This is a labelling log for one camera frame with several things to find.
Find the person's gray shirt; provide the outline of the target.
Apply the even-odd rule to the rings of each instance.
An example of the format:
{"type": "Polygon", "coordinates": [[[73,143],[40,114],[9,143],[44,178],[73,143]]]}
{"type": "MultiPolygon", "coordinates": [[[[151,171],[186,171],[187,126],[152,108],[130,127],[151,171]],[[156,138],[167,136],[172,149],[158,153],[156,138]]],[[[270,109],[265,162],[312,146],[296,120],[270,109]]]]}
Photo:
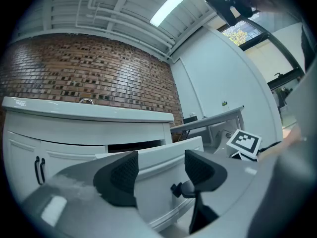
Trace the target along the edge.
{"type": "Polygon", "coordinates": [[[303,141],[262,160],[276,157],[248,238],[308,238],[317,231],[317,56],[287,102],[303,141]]]}

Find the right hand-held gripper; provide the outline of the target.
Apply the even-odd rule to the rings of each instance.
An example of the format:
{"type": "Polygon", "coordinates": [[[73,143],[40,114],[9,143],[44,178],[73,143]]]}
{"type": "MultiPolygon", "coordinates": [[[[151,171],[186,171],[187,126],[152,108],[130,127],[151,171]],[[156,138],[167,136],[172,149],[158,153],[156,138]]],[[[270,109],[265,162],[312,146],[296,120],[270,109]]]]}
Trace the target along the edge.
{"type": "Polygon", "coordinates": [[[255,134],[237,129],[226,143],[230,150],[235,150],[242,159],[257,161],[257,154],[262,138],[255,134]]]}

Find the green potted plant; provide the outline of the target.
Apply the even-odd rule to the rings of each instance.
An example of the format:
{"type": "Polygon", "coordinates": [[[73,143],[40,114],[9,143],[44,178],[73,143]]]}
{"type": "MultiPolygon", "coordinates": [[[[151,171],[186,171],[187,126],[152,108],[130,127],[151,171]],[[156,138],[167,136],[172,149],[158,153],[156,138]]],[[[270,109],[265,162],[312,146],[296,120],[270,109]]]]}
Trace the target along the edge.
{"type": "Polygon", "coordinates": [[[278,96],[279,100],[279,107],[282,108],[286,105],[286,98],[287,96],[292,92],[292,88],[287,88],[287,87],[280,87],[276,88],[274,91],[278,96]]]}

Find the white desk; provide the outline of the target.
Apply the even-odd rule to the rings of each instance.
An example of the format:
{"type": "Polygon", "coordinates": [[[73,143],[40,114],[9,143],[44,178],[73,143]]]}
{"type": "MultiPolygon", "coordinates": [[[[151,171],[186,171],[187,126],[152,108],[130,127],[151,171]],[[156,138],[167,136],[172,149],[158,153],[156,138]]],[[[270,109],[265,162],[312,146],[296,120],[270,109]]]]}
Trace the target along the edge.
{"type": "Polygon", "coordinates": [[[193,121],[190,123],[185,123],[183,125],[174,126],[170,129],[170,132],[171,133],[179,133],[179,132],[181,133],[181,135],[179,136],[179,138],[177,140],[179,142],[185,132],[186,132],[186,138],[188,138],[189,133],[192,130],[206,127],[207,128],[206,130],[209,133],[209,138],[211,140],[211,145],[213,145],[214,138],[213,138],[213,134],[212,134],[212,131],[210,129],[210,126],[217,125],[217,124],[224,123],[224,122],[228,122],[228,121],[234,119],[236,121],[237,128],[241,129],[241,130],[245,130],[244,119],[242,116],[243,109],[244,109],[244,105],[239,106],[239,107],[234,108],[234,109],[229,110],[229,111],[225,111],[221,114],[214,115],[212,117],[207,117],[207,118],[196,120],[196,121],[193,121]]]}

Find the white ceiling pipes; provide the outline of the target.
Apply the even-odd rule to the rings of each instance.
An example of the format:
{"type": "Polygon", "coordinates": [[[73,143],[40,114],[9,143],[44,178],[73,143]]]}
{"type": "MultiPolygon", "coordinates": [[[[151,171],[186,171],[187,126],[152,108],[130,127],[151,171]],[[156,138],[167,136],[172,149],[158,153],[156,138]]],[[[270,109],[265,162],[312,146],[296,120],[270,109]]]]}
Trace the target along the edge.
{"type": "Polygon", "coordinates": [[[134,25],[134,29],[137,31],[141,31],[141,29],[149,29],[149,33],[147,33],[148,36],[156,39],[157,41],[161,42],[162,44],[166,45],[168,48],[172,48],[175,45],[175,41],[168,37],[166,34],[164,34],[162,31],[156,29],[154,26],[152,26],[151,24],[144,22],[136,17],[133,17],[132,15],[120,12],[120,11],[116,11],[114,9],[108,9],[106,7],[101,7],[100,5],[98,6],[93,6],[93,0],[88,0],[88,4],[87,4],[87,8],[88,10],[91,11],[101,11],[101,12],[106,12],[110,15],[114,15],[114,16],[118,16],[120,18],[124,18],[124,19],[128,19],[130,21],[132,21],[134,24],[129,23],[128,21],[123,21],[117,18],[112,18],[112,17],[108,17],[106,19],[106,21],[111,21],[117,24],[122,24],[125,26],[128,25],[134,25]]]}

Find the person's right forearm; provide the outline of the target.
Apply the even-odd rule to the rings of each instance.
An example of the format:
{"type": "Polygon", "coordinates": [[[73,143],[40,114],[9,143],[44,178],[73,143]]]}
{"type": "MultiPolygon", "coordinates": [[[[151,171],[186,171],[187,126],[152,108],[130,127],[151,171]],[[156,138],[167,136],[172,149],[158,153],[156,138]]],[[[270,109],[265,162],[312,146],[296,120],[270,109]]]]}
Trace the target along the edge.
{"type": "Polygon", "coordinates": [[[270,155],[279,155],[285,151],[292,144],[303,141],[301,129],[298,124],[295,124],[289,134],[280,142],[276,142],[269,147],[266,147],[257,156],[258,161],[262,161],[265,157],[270,155]]]}

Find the black chair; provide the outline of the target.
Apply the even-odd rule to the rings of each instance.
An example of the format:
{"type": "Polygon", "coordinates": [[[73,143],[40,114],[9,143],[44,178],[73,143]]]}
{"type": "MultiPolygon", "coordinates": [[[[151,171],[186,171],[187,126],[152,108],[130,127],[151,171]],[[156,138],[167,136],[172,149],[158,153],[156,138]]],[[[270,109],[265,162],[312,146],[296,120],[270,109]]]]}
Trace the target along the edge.
{"type": "MultiPolygon", "coordinates": [[[[192,116],[192,117],[184,119],[183,123],[187,124],[187,123],[191,123],[191,122],[194,122],[194,121],[197,121],[197,120],[198,120],[197,116],[192,116]]],[[[188,138],[190,131],[191,130],[189,129],[189,130],[185,130],[183,132],[183,137],[182,137],[183,140],[186,140],[188,138]]]]}

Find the long ceiling light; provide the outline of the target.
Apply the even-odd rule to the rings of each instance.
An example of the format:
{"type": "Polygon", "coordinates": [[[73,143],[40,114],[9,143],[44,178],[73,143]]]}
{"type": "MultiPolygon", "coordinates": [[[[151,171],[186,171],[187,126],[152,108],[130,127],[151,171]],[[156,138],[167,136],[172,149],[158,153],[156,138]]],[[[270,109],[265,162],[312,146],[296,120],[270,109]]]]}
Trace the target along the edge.
{"type": "Polygon", "coordinates": [[[150,23],[155,27],[159,27],[166,17],[183,1],[184,0],[167,0],[151,18],[150,23]]]}

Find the white sink cabinet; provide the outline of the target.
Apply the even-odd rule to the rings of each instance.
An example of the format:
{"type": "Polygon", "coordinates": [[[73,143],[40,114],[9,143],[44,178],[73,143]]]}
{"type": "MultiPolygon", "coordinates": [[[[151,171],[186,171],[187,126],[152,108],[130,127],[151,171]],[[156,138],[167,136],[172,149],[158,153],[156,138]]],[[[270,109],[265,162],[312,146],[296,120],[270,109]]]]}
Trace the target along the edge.
{"type": "Polygon", "coordinates": [[[120,153],[172,142],[171,113],[84,103],[5,97],[2,148],[6,176],[22,202],[40,185],[34,162],[45,159],[45,179],[62,169],[120,153]]]}

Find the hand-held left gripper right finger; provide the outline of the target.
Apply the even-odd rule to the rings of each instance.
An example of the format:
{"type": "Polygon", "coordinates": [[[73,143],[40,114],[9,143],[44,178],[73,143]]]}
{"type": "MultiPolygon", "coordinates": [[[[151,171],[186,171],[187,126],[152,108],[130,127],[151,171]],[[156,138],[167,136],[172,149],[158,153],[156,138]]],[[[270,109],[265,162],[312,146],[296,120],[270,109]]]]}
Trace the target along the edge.
{"type": "Polygon", "coordinates": [[[198,150],[185,150],[185,171],[194,191],[211,192],[227,179],[227,170],[212,160],[213,155],[198,150]]]}

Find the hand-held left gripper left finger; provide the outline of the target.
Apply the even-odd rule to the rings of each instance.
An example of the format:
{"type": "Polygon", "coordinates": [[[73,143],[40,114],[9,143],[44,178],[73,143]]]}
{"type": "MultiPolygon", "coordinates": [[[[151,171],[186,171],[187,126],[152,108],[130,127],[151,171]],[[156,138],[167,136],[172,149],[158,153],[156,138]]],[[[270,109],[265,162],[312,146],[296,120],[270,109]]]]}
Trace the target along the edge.
{"type": "Polygon", "coordinates": [[[93,185],[109,204],[136,207],[134,187],[137,176],[138,151],[132,151],[100,168],[94,175],[93,185]]]}

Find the white drawer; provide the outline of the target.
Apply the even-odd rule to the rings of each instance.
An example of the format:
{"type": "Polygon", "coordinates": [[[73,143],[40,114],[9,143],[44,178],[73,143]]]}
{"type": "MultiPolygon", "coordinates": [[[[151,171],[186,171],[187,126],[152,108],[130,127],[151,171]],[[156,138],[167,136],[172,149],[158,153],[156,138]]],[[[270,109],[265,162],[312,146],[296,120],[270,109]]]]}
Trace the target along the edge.
{"type": "Polygon", "coordinates": [[[155,231],[174,224],[194,206],[193,198],[176,197],[170,188],[189,180],[185,172],[185,150],[203,149],[202,138],[197,136],[138,151],[139,173],[134,196],[141,217],[155,231]]]}

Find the window with black frame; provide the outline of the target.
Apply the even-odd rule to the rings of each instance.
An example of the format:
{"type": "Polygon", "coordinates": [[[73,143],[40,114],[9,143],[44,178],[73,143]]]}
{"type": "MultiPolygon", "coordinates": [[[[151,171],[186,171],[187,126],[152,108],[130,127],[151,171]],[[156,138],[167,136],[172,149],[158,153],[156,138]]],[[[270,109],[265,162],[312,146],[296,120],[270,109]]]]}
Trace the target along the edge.
{"type": "Polygon", "coordinates": [[[262,74],[270,89],[289,87],[304,75],[302,24],[280,13],[257,12],[235,26],[218,29],[239,46],[262,74]]]}

